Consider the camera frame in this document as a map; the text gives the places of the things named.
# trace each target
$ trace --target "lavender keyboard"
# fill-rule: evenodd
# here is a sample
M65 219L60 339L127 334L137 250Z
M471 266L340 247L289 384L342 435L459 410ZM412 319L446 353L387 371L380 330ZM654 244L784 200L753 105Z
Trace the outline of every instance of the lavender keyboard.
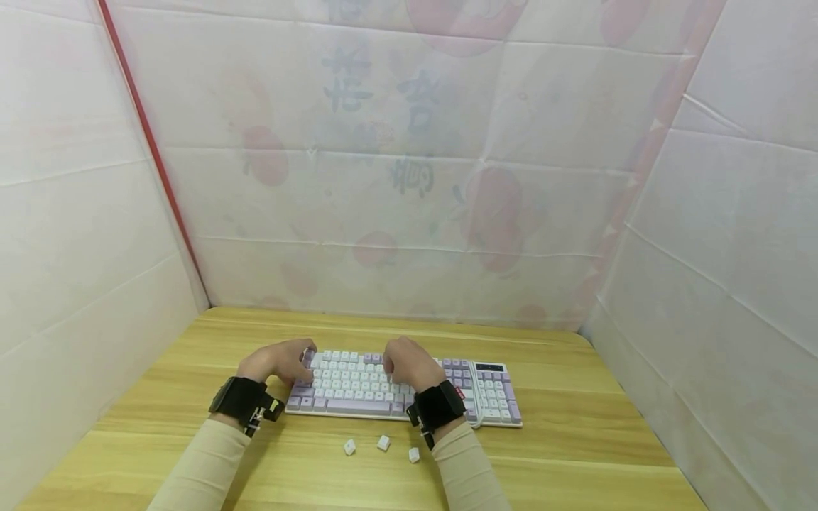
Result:
M506 365L449 358L435 361L460 389L469 422L523 427ZM295 383L287 413L409 420L405 410L414 402L414 393L406 384L392 383L379 353L307 351L303 363L312 369L314 380Z

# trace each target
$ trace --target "beige sleeve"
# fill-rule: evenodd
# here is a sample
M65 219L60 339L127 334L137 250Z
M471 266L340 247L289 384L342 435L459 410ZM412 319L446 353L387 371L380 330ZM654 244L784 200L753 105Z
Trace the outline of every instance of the beige sleeve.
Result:
M219 511L249 443L238 429L205 420L148 511Z
M432 449L449 511L506 511L509 501L477 435L468 424L454 428Z

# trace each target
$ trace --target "red edge trim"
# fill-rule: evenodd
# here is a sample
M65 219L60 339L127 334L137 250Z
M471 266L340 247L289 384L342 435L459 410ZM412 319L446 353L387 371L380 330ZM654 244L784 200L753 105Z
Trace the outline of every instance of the red edge trim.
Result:
M119 59L119 65L122 67L122 72L125 75L125 81L128 84L128 90L131 92L131 98L133 99L134 106L137 107L137 114L139 115L139 123L142 125L142 131L145 133L145 138L148 141L148 147L151 149L151 156L153 156L154 161L156 162L156 172L159 174L159 178L162 181L162 187L164 188L164 193L168 197L168 202L170 203L170 208L173 211L173 217L176 219L176 223L179 225L179 231L182 233L182 238L185 240L185 246L187 247L187 252L191 255L191 260L193 261L193 266L196 269L196 274L199 276L199 281L202 284L202 289L204 290L204 297L207 298L208 304L212 307L213 303L210 302L210 297L207 295L207 289L205 288L205 281L202 279L202 272L199 269L199 262L196 261L196 254L193 252L193 245L191 244L191 238L187 234L187 229L185 228L185 222L182 220L182 213L179 210L179 205L176 202L176 196L173 194L173 188L170 186L170 180L168 179L168 173L164 168L164 162L162 161L162 156L159 153L159 147L156 145L156 139L153 136L153 132L151 131L151 126L148 123L148 118L145 115L145 109L142 107L142 100L139 98L139 92L137 91L137 85L133 81L133 76L131 75L131 69L128 67L128 61L125 59L125 52L122 50L122 43L119 41L119 35L116 32L116 27L114 26L114 21L110 16L110 10L108 9L108 4L106 0L98 0L100 11L102 12L102 19L105 21L105 26L108 31L108 36L110 37L111 43L114 45L114 50L116 51L116 56Z

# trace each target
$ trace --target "space bar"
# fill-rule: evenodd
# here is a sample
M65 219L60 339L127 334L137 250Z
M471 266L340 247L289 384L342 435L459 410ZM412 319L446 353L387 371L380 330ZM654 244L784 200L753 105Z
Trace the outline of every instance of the space bar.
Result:
M383 401L330 399L326 402L326 411L331 414L389 415L389 403Z

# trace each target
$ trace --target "white wall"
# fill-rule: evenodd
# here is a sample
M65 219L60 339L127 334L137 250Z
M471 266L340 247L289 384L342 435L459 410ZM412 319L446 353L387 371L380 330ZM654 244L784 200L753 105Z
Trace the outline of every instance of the white wall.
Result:
M718 3L109 1L214 303L566 329Z
M0 69L0 509L9 509L197 309L96 4L0 1Z
M726 4L598 299L710 509L818 509L818 2Z

